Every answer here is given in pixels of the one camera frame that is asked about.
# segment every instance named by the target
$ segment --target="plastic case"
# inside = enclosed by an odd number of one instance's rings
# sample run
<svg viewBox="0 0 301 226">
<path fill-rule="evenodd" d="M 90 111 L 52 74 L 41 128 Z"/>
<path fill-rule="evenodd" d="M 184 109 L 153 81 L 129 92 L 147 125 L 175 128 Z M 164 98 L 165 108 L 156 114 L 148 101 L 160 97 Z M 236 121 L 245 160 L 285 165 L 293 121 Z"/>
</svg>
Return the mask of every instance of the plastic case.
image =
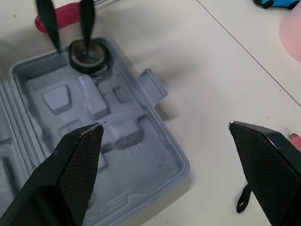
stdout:
<svg viewBox="0 0 301 226">
<path fill-rule="evenodd" d="M 0 83 L 0 216 L 64 134 L 96 122 L 104 134 L 83 225 L 116 225 L 188 176 L 154 108 L 167 95 L 159 80 L 150 69 L 136 79 L 107 39 L 96 40 L 111 59 L 92 76 L 50 52 L 15 64 Z"/>
</svg>

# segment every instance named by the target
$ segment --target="textured gripper pad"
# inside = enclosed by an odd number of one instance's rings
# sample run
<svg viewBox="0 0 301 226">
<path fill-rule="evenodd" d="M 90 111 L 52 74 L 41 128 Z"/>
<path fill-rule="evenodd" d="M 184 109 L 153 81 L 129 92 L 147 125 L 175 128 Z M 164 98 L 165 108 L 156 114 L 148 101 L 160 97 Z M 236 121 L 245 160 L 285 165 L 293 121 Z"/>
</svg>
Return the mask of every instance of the textured gripper pad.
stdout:
<svg viewBox="0 0 301 226">
<path fill-rule="evenodd" d="M 273 226 L 283 225 L 301 187 L 298 175 L 262 133 L 235 124 L 230 131 L 246 180 L 265 215 Z"/>
<path fill-rule="evenodd" d="M 77 226 L 83 222 L 94 188 L 102 136 L 103 129 L 97 128 L 82 136 L 60 179 L 61 195 Z"/>
</svg>

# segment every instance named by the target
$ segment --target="white table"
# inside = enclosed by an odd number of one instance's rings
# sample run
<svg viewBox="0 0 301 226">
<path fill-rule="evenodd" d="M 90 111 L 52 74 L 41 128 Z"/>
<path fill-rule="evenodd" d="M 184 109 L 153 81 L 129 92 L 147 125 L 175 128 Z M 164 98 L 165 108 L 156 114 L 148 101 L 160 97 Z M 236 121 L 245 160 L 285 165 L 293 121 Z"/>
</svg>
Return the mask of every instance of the white table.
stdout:
<svg viewBox="0 0 301 226">
<path fill-rule="evenodd" d="M 5 21 L 2 77 L 13 62 L 53 49 L 33 27 L 34 3 L 5 1 L 0 9 Z M 98 9 L 96 24 L 94 36 L 112 37 L 134 72 L 151 68 L 160 78 L 168 96 L 158 109 L 191 165 L 186 181 L 123 225 L 270 225 L 253 195 L 243 214 L 235 211 L 246 179 L 228 123 L 244 121 L 284 135 L 301 134 L 298 104 L 196 0 L 121 0 Z M 79 36 L 78 24 L 61 32 L 64 44 L 74 39 L 73 32 Z M 293 60 L 286 58 L 287 69 L 295 70 Z"/>
</svg>

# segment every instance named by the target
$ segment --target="red handle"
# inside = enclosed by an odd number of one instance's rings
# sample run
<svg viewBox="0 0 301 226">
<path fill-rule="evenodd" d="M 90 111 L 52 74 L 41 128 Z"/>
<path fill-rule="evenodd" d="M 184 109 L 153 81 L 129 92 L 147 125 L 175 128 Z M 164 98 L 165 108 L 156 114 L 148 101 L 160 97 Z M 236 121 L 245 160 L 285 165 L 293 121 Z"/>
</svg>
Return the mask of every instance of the red handle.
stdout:
<svg viewBox="0 0 301 226">
<path fill-rule="evenodd" d="M 70 3 L 68 5 L 56 8 L 55 15 L 59 30 L 68 25 L 79 22 L 79 2 Z M 39 15 L 35 17 L 34 25 L 40 32 L 47 33 Z"/>
</svg>

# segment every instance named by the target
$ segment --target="pink cup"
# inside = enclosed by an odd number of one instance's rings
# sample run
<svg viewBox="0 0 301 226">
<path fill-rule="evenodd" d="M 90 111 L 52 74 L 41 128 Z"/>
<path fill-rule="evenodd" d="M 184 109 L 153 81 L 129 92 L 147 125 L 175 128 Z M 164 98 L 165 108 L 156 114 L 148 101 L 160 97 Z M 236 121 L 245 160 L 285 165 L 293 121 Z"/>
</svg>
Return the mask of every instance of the pink cup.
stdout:
<svg viewBox="0 0 301 226">
<path fill-rule="evenodd" d="M 289 55 L 301 63 L 301 3 L 284 18 L 280 25 L 279 35 Z"/>
</svg>

